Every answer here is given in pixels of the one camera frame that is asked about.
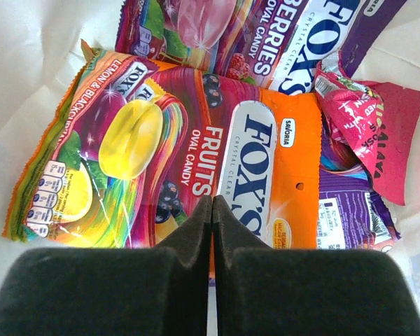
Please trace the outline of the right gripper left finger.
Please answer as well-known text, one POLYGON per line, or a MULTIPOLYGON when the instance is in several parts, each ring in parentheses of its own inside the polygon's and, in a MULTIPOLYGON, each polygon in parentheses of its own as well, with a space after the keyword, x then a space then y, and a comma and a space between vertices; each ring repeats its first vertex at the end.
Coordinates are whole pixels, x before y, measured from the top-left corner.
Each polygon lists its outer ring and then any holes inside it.
POLYGON ((37 248, 0 288, 0 335, 205 335, 212 199, 153 248, 37 248))

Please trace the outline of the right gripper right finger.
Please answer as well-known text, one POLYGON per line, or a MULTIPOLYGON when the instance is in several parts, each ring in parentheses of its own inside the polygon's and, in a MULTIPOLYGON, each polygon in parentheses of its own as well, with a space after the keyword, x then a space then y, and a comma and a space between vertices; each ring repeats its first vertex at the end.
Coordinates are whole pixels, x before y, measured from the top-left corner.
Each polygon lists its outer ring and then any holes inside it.
POLYGON ((273 249, 213 199, 219 335, 420 335, 403 274, 371 250, 273 249))

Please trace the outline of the blue checkered paper bag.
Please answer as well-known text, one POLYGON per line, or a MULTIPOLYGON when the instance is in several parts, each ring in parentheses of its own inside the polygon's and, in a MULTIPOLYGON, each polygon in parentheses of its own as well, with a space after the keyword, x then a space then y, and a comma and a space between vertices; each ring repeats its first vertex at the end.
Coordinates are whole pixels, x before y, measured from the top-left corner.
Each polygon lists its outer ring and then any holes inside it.
MULTIPOLYGON (((119 1, 0 1, 0 287, 29 249, 3 238, 13 188, 84 65, 81 41, 112 48, 119 1)), ((420 1, 408 1, 354 74, 420 90, 420 1)), ((405 206, 389 205, 401 238, 390 250, 420 312, 420 116, 407 163, 405 206)))

